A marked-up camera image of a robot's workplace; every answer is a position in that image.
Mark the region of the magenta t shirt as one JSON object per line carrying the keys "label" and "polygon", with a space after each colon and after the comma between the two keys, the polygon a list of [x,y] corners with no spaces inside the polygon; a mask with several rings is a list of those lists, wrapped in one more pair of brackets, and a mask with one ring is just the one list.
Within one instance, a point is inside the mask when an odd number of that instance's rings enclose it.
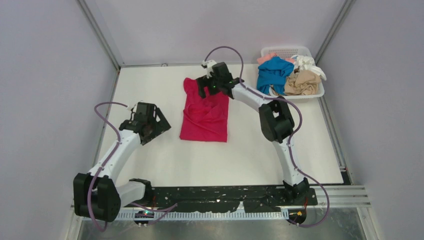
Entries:
{"label": "magenta t shirt", "polygon": [[201,98],[194,79],[185,78],[186,100],[179,138],[185,141],[221,142],[228,140],[229,97],[223,93]]}

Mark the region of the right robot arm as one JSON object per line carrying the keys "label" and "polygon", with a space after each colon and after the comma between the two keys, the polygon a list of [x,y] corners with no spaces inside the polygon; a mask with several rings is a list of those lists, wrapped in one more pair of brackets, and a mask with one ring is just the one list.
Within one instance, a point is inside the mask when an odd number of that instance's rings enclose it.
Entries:
{"label": "right robot arm", "polygon": [[293,134],[296,130],[289,109],[290,102],[283,97],[270,97],[249,87],[241,78],[234,78],[224,62],[208,60],[203,61],[201,66],[206,74],[196,79],[199,96],[205,98],[222,93],[258,112],[262,134],[273,144],[283,170],[285,200],[291,205],[304,202],[310,184],[300,172],[294,153]]}

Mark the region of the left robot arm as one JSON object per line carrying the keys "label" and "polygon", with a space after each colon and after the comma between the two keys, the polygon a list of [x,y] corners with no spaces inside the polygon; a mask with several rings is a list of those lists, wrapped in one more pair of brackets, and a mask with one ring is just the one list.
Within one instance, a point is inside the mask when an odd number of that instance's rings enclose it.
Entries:
{"label": "left robot arm", "polygon": [[111,223],[121,208],[133,202],[148,207],[153,202],[154,191],[149,180],[131,178],[117,186],[117,179],[133,152],[170,130],[171,125],[154,103],[123,104],[130,117],[119,127],[100,114],[98,108],[101,106],[103,102],[94,107],[94,112],[111,127],[116,138],[90,170],[74,177],[73,205],[77,216],[90,218],[95,223]]}

